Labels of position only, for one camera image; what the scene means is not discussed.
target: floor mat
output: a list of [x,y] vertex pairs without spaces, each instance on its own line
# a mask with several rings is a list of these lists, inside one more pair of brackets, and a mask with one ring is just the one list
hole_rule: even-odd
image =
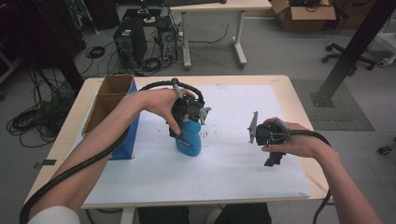
[[324,80],[291,81],[306,115],[315,130],[324,131],[374,131],[358,103],[342,83],[334,94],[334,107],[315,107],[309,92],[318,92]]

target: hand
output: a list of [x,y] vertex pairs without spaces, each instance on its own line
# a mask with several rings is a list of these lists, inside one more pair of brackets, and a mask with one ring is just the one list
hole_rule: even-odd
[[[270,124],[275,123],[279,127],[279,118],[267,119],[264,123]],[[308,130],[304,126],[298,123],[286,122],[290,130]],[[319,155],[326,151],[333,151],[333,149],[317,139],[316,137],[307,135],[294,135],[287,138],[282,145],[269,145],[268,147],[262,147],[262,151],[268,152],[285,152],[299,157],[307,157],[318,159]]]
[[[180,90],[183,94],[192,97],[195,96],[187,89]],[[177,93],[174,89],[163,88],[158,90],[138,91],[136,94],[139,95],[138,97],[144,102],[143,109],[163,117],[175,134],[181,134],[180,128],[172,115],[172,106],[177,99]]]

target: sleeve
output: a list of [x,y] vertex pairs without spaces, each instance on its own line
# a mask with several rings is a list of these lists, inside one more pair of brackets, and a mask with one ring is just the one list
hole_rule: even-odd
[[77,213],[67,207],[54,206],[35,215],[28,224],[79,224]]

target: desk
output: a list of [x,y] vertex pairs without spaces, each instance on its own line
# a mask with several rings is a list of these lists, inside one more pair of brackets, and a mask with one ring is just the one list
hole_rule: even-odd
[[[270,8],[271,4],[268,2],[268,0],[227,0],[226,4],[212,3],[184,7],[171,7],[171,12],[181,13],[184,67],[186,69],[191,69],[189,40],[185,31],[187,30],[186,25],[190,24],[192,20],[188,21],[187,12],[189,12],[189,15],[197,15],[196,18],[198,18],[199,22],[205,21],[208,23],[219,22],[220,20],[223,21],[224,15],[230,16],[230,14],[232,14],[231,16],[234,17],[234,14],[236,14],[237,27],[236,35],[233,37],[233,45],[235,46],[239,62],[243,67],[248,64],[240,43],[245,11],[251,9],[260,10]],[[227,18],[227,20],[228,22],[233,22],[232,19]]]
[[[168,80],[170,77],[136,77],[135,81],[139,87],[155,81]],[[269,85],[278,101],[278,105],[283,114],[284,120],[299,122],[307,128],[312,129],[308,117],[292,87],[290,80],[285,76],[221,76],[221,77],[179,77],[181,82],[188,83],[192,86],[217,85],[219,83],[228,85]],[[85,81],[78,98],[76,99],[65,123],[62,127],[47,159],[56,160],[53,166],[43,166],[30,193],[30,197],[41,186],[47,183],[60,164],[67,157],[70,148],[73,146],[78,130],[83,122],[92,100],[99,89],[103,79],[89,78]],[[313,159],[300,158],[300,164],[303,167],[305,180],[310,190],[310,197],[304,200],[323,199],[327,193],[328,185],[321,169]],[[198,202],[196,204],[205,204],[211,202]],[[142,204],[102,204],[96,207],[132,207]]]

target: person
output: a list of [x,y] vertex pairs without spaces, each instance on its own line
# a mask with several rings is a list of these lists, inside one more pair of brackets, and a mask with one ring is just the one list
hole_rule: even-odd
[[[184,89],[181,91],[183,94],[193,96],[190,91]],[[180,129],[171,113],[176,99],[177,94],[172,89],[138,91],[126,95],[116,108],[77,145],[54,176],[112,145],[142,110],[163,117],[170,128],[176,134],[180,134]],[[277,122],[277,118],[265,121],[265,123]],[[288,122],[287,124],[291,130],[305,129],[300,124]],[[270,145],[263,147],[262,150],[281,151],[317,160],[332,191],[340,223],[381,223],[373,207],[345,170],[338,153],[317,138],[295,135],[282,145]],[[43,195],[32,207],[29,223],[79,223],[77,211],[99,179],[108,159],[109,156],[70,176]],[[139,209],[142,224],[189,223],[188,215],[189,211],[185,206]],[[229,204],[218,215],[214,222],[216,224],[271,223],[266,203]]]

